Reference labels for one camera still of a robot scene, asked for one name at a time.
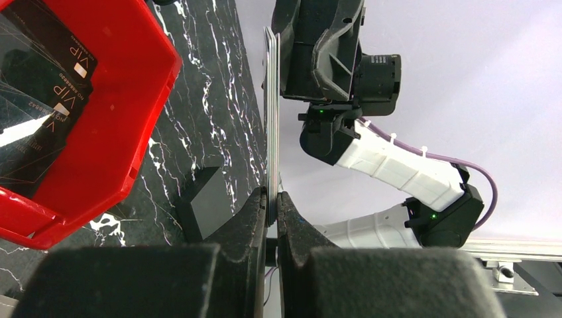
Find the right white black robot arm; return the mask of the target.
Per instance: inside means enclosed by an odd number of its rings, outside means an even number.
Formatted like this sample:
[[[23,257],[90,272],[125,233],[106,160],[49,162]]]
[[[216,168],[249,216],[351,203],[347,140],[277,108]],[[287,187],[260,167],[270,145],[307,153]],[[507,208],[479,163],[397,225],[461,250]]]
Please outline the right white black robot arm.
[[[277,1],[264,29],[264,129],[268,218],[278,218],[281,99],[303,101],[302,150],[407,194],[385,211],[320,225],[349,248],[460,248],[491,214],[469,183],[473,164],[431,154],[382,132],[371,117],[388,116],[400,93],[397,54],[363,52],[363,1]]]

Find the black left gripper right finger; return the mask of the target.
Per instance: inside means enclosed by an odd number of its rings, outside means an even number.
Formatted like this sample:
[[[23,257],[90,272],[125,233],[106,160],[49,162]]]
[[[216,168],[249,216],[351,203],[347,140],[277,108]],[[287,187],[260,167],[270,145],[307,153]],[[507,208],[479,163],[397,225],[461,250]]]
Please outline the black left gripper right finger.
[[[503,317],[482,266],[450,248],[339,248],[278,195],[283,317]]]

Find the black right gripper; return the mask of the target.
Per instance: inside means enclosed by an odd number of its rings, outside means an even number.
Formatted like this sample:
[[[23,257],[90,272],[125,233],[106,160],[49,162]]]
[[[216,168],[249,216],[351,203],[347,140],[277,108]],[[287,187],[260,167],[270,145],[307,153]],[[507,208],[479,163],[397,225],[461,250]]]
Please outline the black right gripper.
[[[320,1],[277,1],[271,29],[280,37],[280,94],[316,107],[388,116],[400,94],[398,54],[358,54],[364,1],[334,1],[321,33]]]

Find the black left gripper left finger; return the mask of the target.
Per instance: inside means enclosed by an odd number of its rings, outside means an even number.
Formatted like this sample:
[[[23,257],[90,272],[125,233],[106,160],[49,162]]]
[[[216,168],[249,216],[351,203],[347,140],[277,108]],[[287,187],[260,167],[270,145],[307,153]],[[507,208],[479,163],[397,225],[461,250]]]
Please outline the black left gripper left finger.
[[[61,250],[13,317],[262,317],[266,194],[198,244]]]

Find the red plastic tray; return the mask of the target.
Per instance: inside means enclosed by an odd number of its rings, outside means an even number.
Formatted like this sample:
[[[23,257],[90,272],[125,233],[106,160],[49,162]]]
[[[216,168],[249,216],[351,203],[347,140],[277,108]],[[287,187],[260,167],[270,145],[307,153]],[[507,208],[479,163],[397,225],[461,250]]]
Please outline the red plastic tray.
[[[128,196],[182,64],[144,1],[49,1],[97,58],[93,93],[32,199],[1,190],[1,238],[47,249]]]

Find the white striped credit card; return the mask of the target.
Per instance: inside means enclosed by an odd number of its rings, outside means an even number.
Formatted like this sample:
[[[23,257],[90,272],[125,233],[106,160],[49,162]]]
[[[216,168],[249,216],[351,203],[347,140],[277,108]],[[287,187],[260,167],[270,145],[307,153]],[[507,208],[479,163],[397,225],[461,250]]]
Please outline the white striped credit card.
[[[264,27],[264,129],[266,131],[266,224],[277,218],[279,180],[280,37]]]

